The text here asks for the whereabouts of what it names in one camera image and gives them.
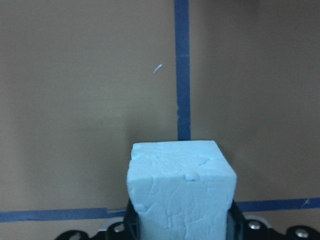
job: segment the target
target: cardboard wall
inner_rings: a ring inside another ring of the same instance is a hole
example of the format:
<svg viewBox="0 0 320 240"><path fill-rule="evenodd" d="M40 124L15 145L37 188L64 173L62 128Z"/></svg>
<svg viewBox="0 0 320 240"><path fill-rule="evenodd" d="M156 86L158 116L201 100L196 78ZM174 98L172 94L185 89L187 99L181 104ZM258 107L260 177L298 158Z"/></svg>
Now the cardboard wall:
<svg viewBox="0 0 320 240"><path fill-rule="evenodd" d="M192 139L216 140L238 175L238 202L319 197L319 10L317 1L190 1ZM319 229L315 215L301 210L294 222Z"/></svg>
<svg viewBox="0 0 320 240"><path fill-rule="evenodd" d="M177 140L174 1L0 4L0 211L123 208L132 144ZM320 4L189 7L192 139L218 143L236 201L319 197ZM318 209L254 214L320 229ZM0 238L102 222L0 223Z"/></svg>

